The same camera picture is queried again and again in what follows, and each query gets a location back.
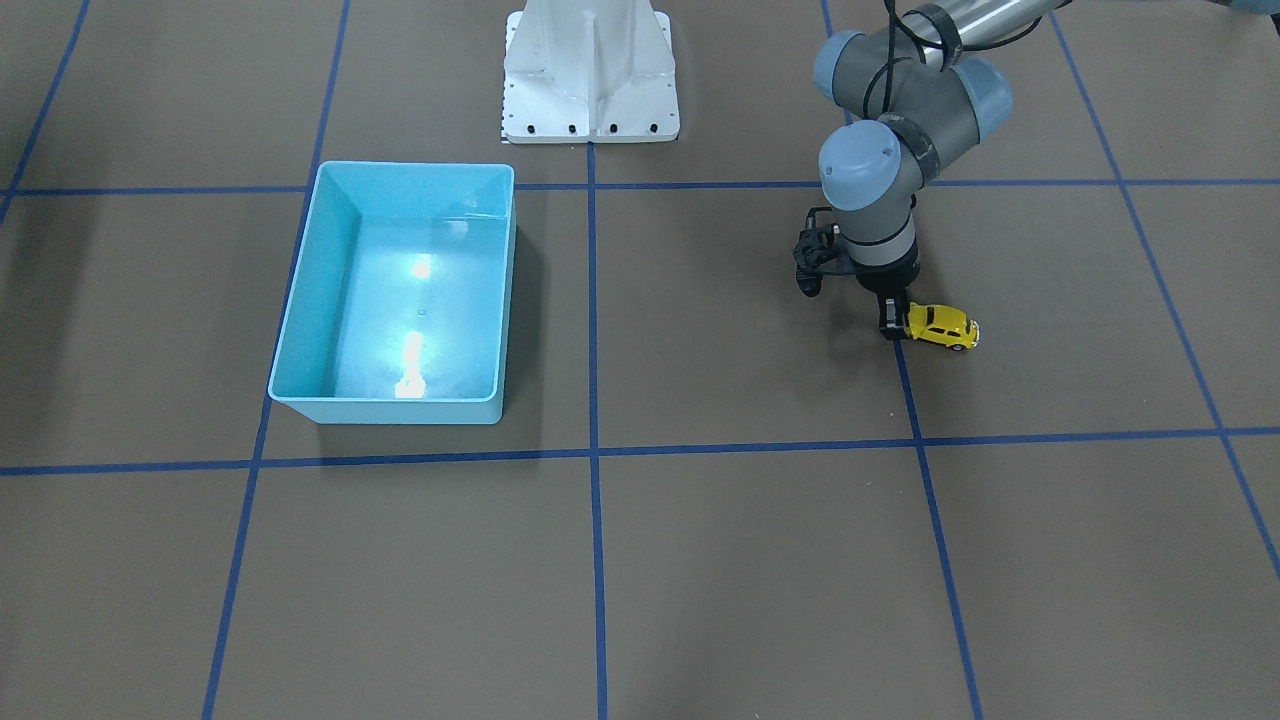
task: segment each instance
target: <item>robotic arm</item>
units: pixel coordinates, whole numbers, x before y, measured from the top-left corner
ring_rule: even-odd
[[[923,318],[924,309],[908,296],[920,272],[914,192],[989,137],[1012,111],[1004,74],[986,60],[961,55],[1012,42],[1070,1],[936,0],[900,17],[886,0],[887,28],[874,35],[840,32],[822,46],[814,82],[828,100],[860,119],[833,132],[818,155],[831,206],[809,211],[792,251],[804,295],[817,296],[824,275],[854,275],[876,293],[879,331],[887,340],[965,347],[918,337],[916,310]],[[1280,0],[1212,1],[1280,12]],[[833,222],[819,224],[818,217],[827,214]],[[977,342],[977,327],[968,331],[963,313],[931,307],[956,319],[952,324],[972,332],[968,342]]]

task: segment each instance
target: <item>yellow toy car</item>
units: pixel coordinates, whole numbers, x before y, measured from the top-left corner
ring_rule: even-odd
[[[906,337],[963,352],[978,347],[978,323],[959,307],[913,302],[906,314]]]

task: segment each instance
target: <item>light blue round cap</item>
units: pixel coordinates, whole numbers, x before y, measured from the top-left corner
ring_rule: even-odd
[[[836,77],[836,63],[840,61],[840,54],[845,51],[845,45],[849,45],[849,41],[859,35],[864,33],[856,29],[842,29],[832,35],[827,42],[822,44],[818,58],[813,61],[813,82],[832,102],[836,101],[836,95],[831,90],[832,79]]]
[[[884,195],[901,165],[902,146],[893,131],[876,120],[858,120],[822,143],[822,193],[835,208],[860,210]]]
[[[978,118],[978,142],[982,142],[1005,124],[1014,111],[1014,88],[1000,68],[982,58],[960,60],[951,69],[960,76],[960,82],[969,94],[969,104]]]
[[[1280,0],[1231,0],[1231,9],[1256,15],[1280,13]]]

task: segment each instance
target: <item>silver metal tube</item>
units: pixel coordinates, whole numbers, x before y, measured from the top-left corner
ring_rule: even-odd
[[[951,15],[965,46],[986,45],[1018,32],[1036,18],[1048,14],[1061,0],[936,0],[937,6]],[[911,32],[938,42],[938,32],[923,15],[904,14],[902,23]],[[942,68],[942,50],[924,49],[924,64]]]

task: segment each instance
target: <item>light blue tray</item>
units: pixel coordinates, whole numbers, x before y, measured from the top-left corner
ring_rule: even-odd
[[[508,165],[324,163],[271,397],[316,423],[497,423],[515,247]]]

